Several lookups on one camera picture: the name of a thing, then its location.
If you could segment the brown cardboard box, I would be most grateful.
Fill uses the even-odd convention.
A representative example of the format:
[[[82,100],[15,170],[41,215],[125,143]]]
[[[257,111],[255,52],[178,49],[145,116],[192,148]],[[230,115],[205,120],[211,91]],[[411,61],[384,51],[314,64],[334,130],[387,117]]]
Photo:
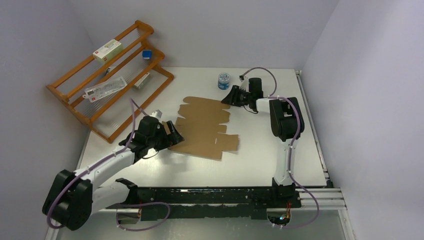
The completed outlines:
[[[239,136],[227,134],[230,121],[228,104],[219,100],[187,96],[179,106],[175,129],[184,141],[171,146],[170,151],[195,157],[218,160],[224,152],[238,150]]]

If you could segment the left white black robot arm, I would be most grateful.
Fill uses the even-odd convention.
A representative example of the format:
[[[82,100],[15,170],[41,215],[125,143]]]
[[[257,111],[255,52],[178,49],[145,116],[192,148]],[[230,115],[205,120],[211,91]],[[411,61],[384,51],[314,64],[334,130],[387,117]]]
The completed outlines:
[[[157,117],[144,116],[138,127],[119,142],[116,151],[85,168],[64,169],[55,176],[41,210],[47,224],[53,229],[66,227],[74,231],[99,210],[113,205],[132,208],[141,203],[135,183],[125,178],[107,186],[103,183],[145,159],[149,150],[159,152],[184,140],[171,121],[163,124]]]

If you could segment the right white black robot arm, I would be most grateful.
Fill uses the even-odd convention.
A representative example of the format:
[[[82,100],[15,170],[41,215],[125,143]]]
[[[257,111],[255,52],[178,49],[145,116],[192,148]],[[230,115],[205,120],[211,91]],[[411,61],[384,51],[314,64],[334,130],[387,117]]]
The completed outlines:
[[[269,114],[272,134],[280,140],[276,157],[276,168],[272,177],[270,202],[282,207],[289,197],[295,195],[294,158],[297,141],[305,129],[304,118],[296,97],[265,97],[262,79],[253,77],[233,85],[230,92],[221,100],[222,104],[234,107],[249,107],[254,114]]]

